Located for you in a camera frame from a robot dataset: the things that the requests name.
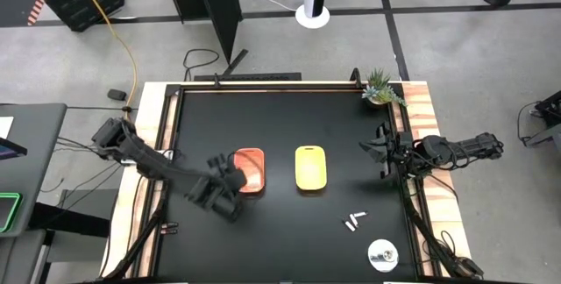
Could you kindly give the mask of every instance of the black tabletop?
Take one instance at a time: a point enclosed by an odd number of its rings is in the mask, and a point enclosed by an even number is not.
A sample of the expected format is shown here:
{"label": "black tabletop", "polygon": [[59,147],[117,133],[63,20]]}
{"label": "black tabletop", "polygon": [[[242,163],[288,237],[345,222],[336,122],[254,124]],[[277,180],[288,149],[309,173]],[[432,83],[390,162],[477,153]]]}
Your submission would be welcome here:
{"label": "black tabletop", "polygon": [[[414,262],[400,190],[380,179],[381,165],[358,142],[375,136],[389,110],[369,108],[356,92],[189,93],[181,104],[176,148],[182,167],[206,168],[206,159],[238,148],[265,153],[266,187],[230,224],[187,201],[171,183],[167,221],[179,233],[162,236],[157,276],[188,282],[377,281],[413,279]],[[321,146],[327,187],[301,195],[295,150]],[[367,210],[359,228],[342,223]],[[391,241],[400,265],[379,273],[366,252]]]}
{"label": "black tabletop", "polygon": [[66,110],[61,103],[0,105],[0,117],[14,117],[7,139],[27,148],[27,156],[0,160],[0,192],[22,195],[13,225],[0,238],[27,228]]}

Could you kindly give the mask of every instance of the wooden board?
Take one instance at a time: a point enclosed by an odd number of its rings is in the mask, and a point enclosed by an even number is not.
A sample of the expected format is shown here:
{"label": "wooden board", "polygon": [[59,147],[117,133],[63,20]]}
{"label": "wooden board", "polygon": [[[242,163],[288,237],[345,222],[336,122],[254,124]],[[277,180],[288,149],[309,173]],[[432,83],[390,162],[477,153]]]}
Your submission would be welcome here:
{"label": "wooden board", "polygon": [[[222,82],[224,85],[280,85],[286,83],[287,82]],[[349,84],[350,86],[354,84],[354,82],[290,82],[290,84],[314,83]],[[145,84],[142,98],[140,99],[140,105],[138,107],[138,115],[135,125],[137,127],[137,134],[152,147],[155,145],[156,138],[158,136],[166,86],[168,84],[211,86],[214,82],[147,82]],[[414,138],[422,138],[432,134],[439,135],[438,124],[432,107],[432,101],[430,100],[429,87],[427,86],[427,83],[402,82],[401,84],[403,86],[405,100],[408,103],[408,118]],[[169,145],[176,107],[177,97],[173,96],[165,124],[166,129],[164,130],[163,149],[167,149]],[[396,106],[394,106],[394,113],[398,129],[400,126],[402,129],[401,116],[399,114],[399,109],[397,109]],[[433,174],[437,178],[452,186],[449,173],[444,171],[435,171]],[[140,178],[135,168],[129,167],[124,170],[123,179],[119,188],[117,205],[113,214],[114,219],[111,222],[110,254],[108,257],[107,267],[103,275],[107,275],[116,267],[117,263],[123,258],[129,246],[134,242],[134,240],[136,240],[138,235],[140,216],[144,209],[145,199],[147,197],[147,181],[146,179],[141,179],[138,186],[136,202],[132,200],[136,192],[138,180],[140,180]],[[156,203],[160,197],[160,188],[160,185],[156,186],[151,210],[155,209]],[[427,178],[425,180],[424,191],[427,196],[427,204],[429,207],[432,228],[435,235],[437,235],[437,238],[440,238],[440,231],[448,231],[454,239],[456,254],[462,257],[471,257],[467,239],[465,237],[464,226],[462,225],[459,207],[454,195],[447,188],[442,187],[438,182],[431,180],[431,178]],[[419,239],[419,246],[421,246],[423,244],[423,236],[417,232],[417,237]],[[140,276],[147,276],[149,273],[150,260],[152,259],[153,252],[152,247],[153,234],[146,241],[145,248],[141,255],[139,270]],[[423,255],[423,259],[429,258],[426,254]],[[424,270],[425,274],[432,274],[432,269],[430,268],[429,263],[425,264]]]}

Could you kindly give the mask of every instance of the table leg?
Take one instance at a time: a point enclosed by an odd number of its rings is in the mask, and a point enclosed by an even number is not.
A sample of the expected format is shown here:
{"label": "table leg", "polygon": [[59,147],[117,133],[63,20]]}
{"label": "table leg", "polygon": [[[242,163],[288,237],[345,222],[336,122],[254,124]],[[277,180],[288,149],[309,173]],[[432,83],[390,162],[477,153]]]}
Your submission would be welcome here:
{"label": "table leg", "polygon": [[110,220],[36,202],[29,228],[68,231],[107,238]]}

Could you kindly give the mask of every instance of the white cylindrical stand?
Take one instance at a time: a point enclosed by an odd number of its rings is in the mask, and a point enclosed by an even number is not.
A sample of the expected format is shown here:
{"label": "white cylindrical stand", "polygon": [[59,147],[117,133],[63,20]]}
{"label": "white cylindrical stand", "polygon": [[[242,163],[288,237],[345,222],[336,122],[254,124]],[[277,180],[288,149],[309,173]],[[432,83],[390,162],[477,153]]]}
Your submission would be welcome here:
{"label": "white cylindrical stand", "polygon": [[318,29],[330,21],[330,12],[323,7],[324,0],[304,0],[296,10],[296,21],[309,29]]}

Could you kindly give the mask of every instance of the potted plant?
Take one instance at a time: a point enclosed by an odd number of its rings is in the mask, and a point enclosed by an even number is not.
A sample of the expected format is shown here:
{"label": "potted plant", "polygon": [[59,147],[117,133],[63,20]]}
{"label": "potted plant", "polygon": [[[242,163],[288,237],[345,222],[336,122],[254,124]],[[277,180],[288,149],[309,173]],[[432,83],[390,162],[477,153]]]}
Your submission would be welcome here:
{"label": "potted plant", "polygon": [[386,103],[396,102],[407,106],[405,100],[396,95],[394,89],[388,85],[389,80],[390,76],[384,75],[383,69],[374,69],[368,76],[368,86],[366,86],[362,94],[362,98],[365,99],[368,105],[373,108],[379,108]]}

